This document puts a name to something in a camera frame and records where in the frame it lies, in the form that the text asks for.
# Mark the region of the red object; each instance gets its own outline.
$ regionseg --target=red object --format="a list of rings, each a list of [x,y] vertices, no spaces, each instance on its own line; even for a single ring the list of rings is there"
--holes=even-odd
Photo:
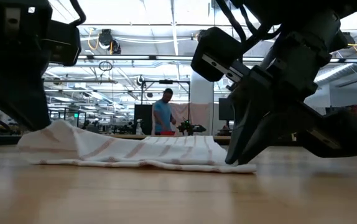
[[[175,131],[161,131],[160,135],[173,136]]]

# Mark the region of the man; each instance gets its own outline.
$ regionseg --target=man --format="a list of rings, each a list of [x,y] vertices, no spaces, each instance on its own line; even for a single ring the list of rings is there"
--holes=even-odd
[[[155,135],[160,135],[162,131],[171,131],[170,122],[176,124],[176,120],[172,116],[169,101],[172,99],[173,90],[167,88],[164,91],[162,99],[154,103],[155,117]]]

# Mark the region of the dark hair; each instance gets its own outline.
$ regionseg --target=dark hair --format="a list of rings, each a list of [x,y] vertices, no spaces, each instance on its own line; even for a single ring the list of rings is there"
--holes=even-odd
[[[173,94],[173,90],[171,88],[167,88],[164,93],[170,93],[170,94]]]

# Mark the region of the towel fold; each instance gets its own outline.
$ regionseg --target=towel fold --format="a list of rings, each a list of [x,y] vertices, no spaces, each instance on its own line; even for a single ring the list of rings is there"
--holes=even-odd
[[[227,152],[213,136],[113,138],[76,128],[65,121],[23,135],[18,148],[31,164],[98,167],[154,166],[168,170],[250,173],[256,165],[225,164]]]

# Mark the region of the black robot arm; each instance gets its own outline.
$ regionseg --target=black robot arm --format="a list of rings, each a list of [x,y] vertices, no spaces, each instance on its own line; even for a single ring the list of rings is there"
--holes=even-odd
[[[224,14],[232,17],[224,0],[216,1]],[[340,19],[357,11],[357,1],[231,2],[240,8],[253,35],[238,42],[212,27],[202,35],[191,64],[211,82],[226,75],[234,83],[229,99],[235,121],[226,162],[245,164],[280,136],[294,132],[317,156],[357,156],[357,118],[345,112],[321,116],[303,103],[317,90],[313,81],[330,61],[330,52],[347,46]],[[250,24],[244,3],[261,23],[258,29]],[[235,28],[237,22],[229,20]],[[276,32],[267,33],[279,24]],[[246,51],[277,34],[260,65],[249,69],[241,63],[239,58]],[[216,47],[217,41],[223,46]]]
[[[50,124],[42,75],[49,62],[76,64],[80,54],[79,19],[52,21],[48,0],[0,0],[0,110],[31,131]]]

